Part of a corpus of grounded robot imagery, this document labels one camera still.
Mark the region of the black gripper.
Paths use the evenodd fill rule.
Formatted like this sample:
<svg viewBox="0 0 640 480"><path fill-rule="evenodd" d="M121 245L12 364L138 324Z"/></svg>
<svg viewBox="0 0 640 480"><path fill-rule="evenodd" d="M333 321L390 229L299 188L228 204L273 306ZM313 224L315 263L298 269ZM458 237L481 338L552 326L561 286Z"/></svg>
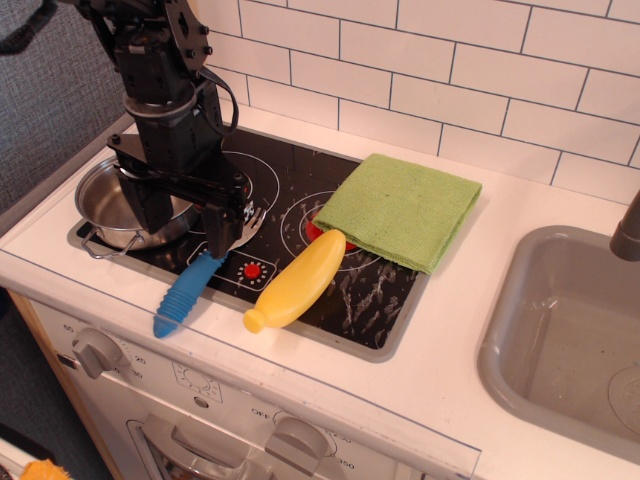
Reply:
<svg viewBox="0 0 640 480"><path fill-rule="evenodd" d="M114 135L122 192L140 226L154 234L172 218L173 197L202 208L213 258L223 258L241 237L248 178L222 150L218 112L196 106L170 120L137 117L136 134Z"/></svg>

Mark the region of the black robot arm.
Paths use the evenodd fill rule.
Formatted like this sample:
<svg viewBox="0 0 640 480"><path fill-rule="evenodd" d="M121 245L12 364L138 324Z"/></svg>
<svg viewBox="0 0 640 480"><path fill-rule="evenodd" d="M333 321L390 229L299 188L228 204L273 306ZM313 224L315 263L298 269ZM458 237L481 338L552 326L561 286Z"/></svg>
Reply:
<svg viewBox="0 0 640 480"><path fill-rule="evenodd" d="M112 137L122 191L142 228L161 230L171 200L200 207L210 253L241 237L248 178L222 151L238 120L222 120L227 84L206 68L209 29L186 1L76 1L120 74L134 134Z"/></svg>

